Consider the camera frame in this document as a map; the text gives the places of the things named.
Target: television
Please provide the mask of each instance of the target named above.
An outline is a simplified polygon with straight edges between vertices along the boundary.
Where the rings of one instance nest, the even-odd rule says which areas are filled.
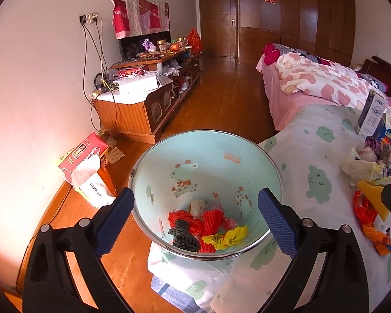
[[[171,32],[159,32],[153,34],[138,35],[132,37],[124,37],[119,40],[120,54],[122,55],[122,60],[135,58],[136,54],[143,53],[146,49],[142,46],[142,43],[145,39],[149,39],[154,45],[159,40],[167,40],[171,42]]]

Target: wooden floor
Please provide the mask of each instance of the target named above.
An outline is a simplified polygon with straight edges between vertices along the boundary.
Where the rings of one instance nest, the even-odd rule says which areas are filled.
[[[215,129],[259,143],[275,134],[262,76],[253,66],[235,64],[230,58],[205,57],[202,67],[200,84],[165,127],[164,138],[187,130]],[[149,147],[146,143],[119,141],[118,148],[126,157],[108,168],[118,191],[127,186],[133,165]],[[95,213],[95,208],[71,191],[52,226],[72,226],[82,217],[92,217]],[[136,313],[181,312],[150,288],[152,274],[147,270],[150,243],[130,217],[112,252],[102,257],[102,263]],[[68,259],[83,300],[93,305],[74,255],[70,253]]]

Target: white wall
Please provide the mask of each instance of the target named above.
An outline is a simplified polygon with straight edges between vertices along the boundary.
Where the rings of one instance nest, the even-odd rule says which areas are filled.
[[[379,55],[391,63],[391,5],[388,0],[355,0],[356,33],[352,63]]]
[[[196,27],[196,0],[169,3],[172,37]],[[0,284],[15,285],[26,246],[62,183],[54,162],[93,130],[82,92],[78,16],[102,15],[107,63],[120,61],[110,0],[5,0],[0,7]],[[90,26],[97,34],[95,25]],[[89,41],[86,90],[100,63]]]

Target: metal bolt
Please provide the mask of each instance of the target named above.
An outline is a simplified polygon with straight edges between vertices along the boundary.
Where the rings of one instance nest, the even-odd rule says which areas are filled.
[[[90,224],[89,218],[83,218],[78,223],[78,225],[80,225],[80,227],[87,227],[89,224]]]
[[[313,227],[314,223],[311,219],[304,219],[303,220],[303,225],[306,227]]]
[[[45,232],[49,231],[49,228],[50,228],[50,226],[48,224],[44,224],[41,226],[40,231],[42,233],[45,233]]]
[[[350,233],[350,232],[352,232],[352,229],[351,229],[350,226],[348,226],[348,225],[343,225],[343,226],[342,226],[342,229],[343,229],[343,231],[344,231],[345,233]]]

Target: red plastic bag on cabinet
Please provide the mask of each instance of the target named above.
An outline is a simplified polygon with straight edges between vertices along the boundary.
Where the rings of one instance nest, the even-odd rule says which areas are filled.
[[[198,54],[203,50],[203,46],[201,44],[200,36],[198,35],[197,29],[193,28],[190,31],[189,36],[187,37],[188,45],[193,47],[191,49],[192,54]]]

